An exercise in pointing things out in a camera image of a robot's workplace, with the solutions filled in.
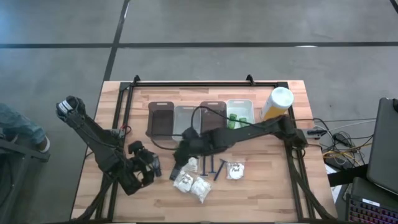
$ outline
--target cylindrical container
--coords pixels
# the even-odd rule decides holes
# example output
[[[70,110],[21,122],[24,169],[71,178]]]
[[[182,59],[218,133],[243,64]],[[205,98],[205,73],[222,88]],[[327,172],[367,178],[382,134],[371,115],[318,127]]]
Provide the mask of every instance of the cylindrical container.
[[[293,93],[289,89],[275,88],[260,112],[261,119],[267,120],[284,114],[292,106],[293,99]]]

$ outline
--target black keyboard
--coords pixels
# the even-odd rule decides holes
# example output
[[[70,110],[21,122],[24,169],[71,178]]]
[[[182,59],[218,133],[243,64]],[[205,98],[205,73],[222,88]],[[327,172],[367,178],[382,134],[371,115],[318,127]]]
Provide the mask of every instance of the black keyboard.
[[[368,202],[369,203],[366,203],[352,196],[347,198],[348,221],[358,223],[398,224],[397,211],[377,206],[378,203],[375,202]]]

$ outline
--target wooden tabletop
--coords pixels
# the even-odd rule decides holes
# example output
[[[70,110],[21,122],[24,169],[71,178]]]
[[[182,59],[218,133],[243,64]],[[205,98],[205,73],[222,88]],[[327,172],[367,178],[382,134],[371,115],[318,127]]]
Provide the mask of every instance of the wooden tabletop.
[[[312,118],[304,82],[287,81],[294,94],[296,119]],[[111,128],[120,82],[104,82],[95,121],[104,129]],[[114,222],[275,222],[296,221],[294,198],[287,167],[284,143],[274,136],[262,136],[239,142],[222,154],[215,155],[215,167],[220,157],[244,159],[244,177],[227,180],[223,169],[218,180],[214,174],[205,177],[212,190],[205,202],[192,194],[182,193],[173,187],[169,175],[174,166],[173,151],[159,149],[145,135],[148,121],[148,104],[151,101],[172,101],[175,106],[198,106],[202,101],[227,101],[249,99],[254,105],[256,122],[259,111],[272,91],[272,87],[144,87],[134,88],[126,146],[136,140],[159,155],[162,177],[155,178],[150,186],[127,196],[119,186]],[[119,123],[122,123],[126,96],[123,98]],[[313,121],[297,121],[298,128],[313,128]],[[306,148],[304,157],[310,188],[319,202],[336,216],[322,154],[318,147]],[[73,207],[72,218],[78,217],[94,199],[100,189],[102,173],[94,156],[86,159]],[[303,193],[300,198],[306,215]],[[104,215],[108,211],[108,200]]]

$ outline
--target plastic bag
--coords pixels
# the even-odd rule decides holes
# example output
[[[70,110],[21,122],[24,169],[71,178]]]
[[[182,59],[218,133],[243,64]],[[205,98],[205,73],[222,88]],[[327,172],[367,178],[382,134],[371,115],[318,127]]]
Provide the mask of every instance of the plastic bag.
[[[227,162],[226,173],[227,179],[239,180],[244,175],[244,162]]]
[[[186,193],[190,191],[192,184],[193,177],[184,170],[181,170],[177,178],[175,178],[173,186],[178,188],[181,192]]]
[[[198,196],[201,203],[203,203],[206,199],[207,194],[211,190],[211,184],[201,177],[197,177],[195,183],[193,183],[191,187],[191,193]]]
[[[195,157],[191,157],[188,160],[188,163],[182,167],[182,170],[189,171],[189,172],[198,172],[199,166],[198,166],[199,159]]]

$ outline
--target gray floor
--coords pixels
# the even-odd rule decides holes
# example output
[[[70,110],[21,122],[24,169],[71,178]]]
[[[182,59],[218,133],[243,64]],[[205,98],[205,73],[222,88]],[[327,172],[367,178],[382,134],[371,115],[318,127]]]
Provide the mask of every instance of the gray floor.
[[[0,43],[112,42],[122,4],[1,1]],[[121,42],[398,41],[397,21],[388,0],[133,0]],[[0,101],[42,125],[52,143],[49,163],[31,168],[13,223],[68,219],[85,145],[56,117],[55,103],[79,96],[93,116],[109,52],[0,50]],[[396,58],[398,47],[119,49],[111,80],[302,79],[315,117],[374,118],[380,97],[397,98]],[[360,137],[373,127],[342,130]]]

